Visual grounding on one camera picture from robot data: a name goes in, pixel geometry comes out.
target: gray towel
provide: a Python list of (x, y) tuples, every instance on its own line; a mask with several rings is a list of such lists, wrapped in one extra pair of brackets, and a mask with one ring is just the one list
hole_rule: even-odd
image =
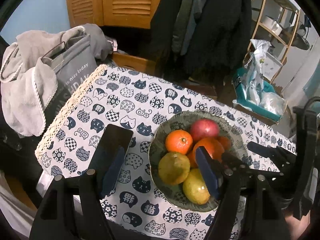
[(44, 110), (54, 96), (58, 82), (54, 70), (42, 60), (62, 50), (63, 42), (92, 35), (92, 54), (102, 60), (112, 48), (97, 25), (84, 25), (57, 34), (27, 31), (16, 37), (4, 52), (0, 70), (2, 110), (8, 125), (24, 136), (40, 136), (46, 127)]

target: black jacket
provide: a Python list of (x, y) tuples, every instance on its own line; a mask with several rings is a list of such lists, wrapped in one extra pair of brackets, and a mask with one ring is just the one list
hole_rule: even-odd
[(251, 38), (250, 0), (207, 0), (184, 59), (184, 70), (242, 66)]

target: blue wall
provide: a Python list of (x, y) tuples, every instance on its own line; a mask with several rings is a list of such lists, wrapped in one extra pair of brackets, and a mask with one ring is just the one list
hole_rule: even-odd
[(16, 36), (29, 30), (58, 33), (70, 29), (66, 0), (23, 0), (1, 30), (11, 44)]

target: bamboo shelf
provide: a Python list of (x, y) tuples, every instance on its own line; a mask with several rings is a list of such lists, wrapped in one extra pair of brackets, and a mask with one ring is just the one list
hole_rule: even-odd
[[(299, 23), (299, 16), (300, 16), (300, 10), (295, 8), (292, 3), (289, 1), (289, 0), (273, 0), (274, 2), (276, 2), (281, 8), (282, 8), (282, 11), (281, 11), (281, 14), (280, 14), (280, 17), (278, 19), (279, 22), (281, 22), (283, 16), (284, 16), (284, 10), (289, 10), (289, 11), (292, 11), (296, 14), (296, 20), (295, 20), (295, 23), (294, 23), (294, 28), (293, 28), (293, 32), (291, 34), (289, 33), (285, 33), (285, 35), (288, 36), (288, 34), (290, 35), (289, 37), (289, 42), (286, 43), (283, 39), (281, 39), (278, 35), (276, 35), (275, 33), (272, 32), (272, 30), (270, 30), (268, 27), (266, 27), (262, 22), (261, 22), (261, 17), (262, 17), (262, 13), (263, 13), (263, 10), (264, 10), (264, 7), (265, 7), (265, 4), (266, 4), (266, 0), (262, 0), (262, 3), (261, 3), (261, 8), (258, 9), (257, 11), (259, 11), (259, 15), (258, 15), (258, 19), (257, 19), (257, 23), (256, 23), (256, 26), (254, 28), (254, 31), (253, 31), (253, 35), (252, 35), (252, 39), (254, 39), (256, 33), (257, 33), (257, 30), (259, 27), (263, 28), (264, 30), (266, 30), (267, 32), (269, 32), (272, 37), (271, 39), (275, 38), (277, 39), (280, 43), (282, 43), (282, 45), (285, 47), (285, 52), (281, 58), (280, 63), (281, 63), (281, 67), (280, 69), (277, 71), (277, 73), (273, 76), (273, 78), (270, 80), (270, 83), (272, 83), (274, 81), (274, 79), (278, 76), (278, 74), (280, 73), (281, 69), (282, 69), (282, 66), (283, 64), (286, 62), (286, 57), (287, 57), (287, 54), (288, 54), (288, 51), (292, 45), (292, 42), (293, 42), (293, 38), (295, 36), (295, 33), (297, 31), (297, 28), (298, 28), (298, 23)], [(250, 52), (250, 47), (251, 47), (251, 42), (249, 43), (249, 46), (248, 46), (248, 53), (247, 55), (249, 54)]]

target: screw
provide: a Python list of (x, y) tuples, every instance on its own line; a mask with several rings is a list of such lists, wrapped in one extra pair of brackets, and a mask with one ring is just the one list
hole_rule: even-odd
[(233, 171), (230, 170), (230, 169), (226, 169), (226, 170), (224, 171), (224, 173), (225, 173), (226, 175), (228, 175), (228, 176), (231, 176), (231, 175), (233, 174)]
[(59, 181), (60, 179), (62, 179), (62, 175), (60, 174), (54, 177), (55, 181)]
[(263, 176), (262, 174), (259, 174), (259, 175), (258, 175), (258, 180), (264, 181), (265, 179), (266, 179), (266, 177)]
[(87, 170), (87, 174), (88, 175), (93, 175), (93, 174), (95, 174), (96, 173), (96, 171), (94, 170), (94, 169), (89, 169), (89, 170)]

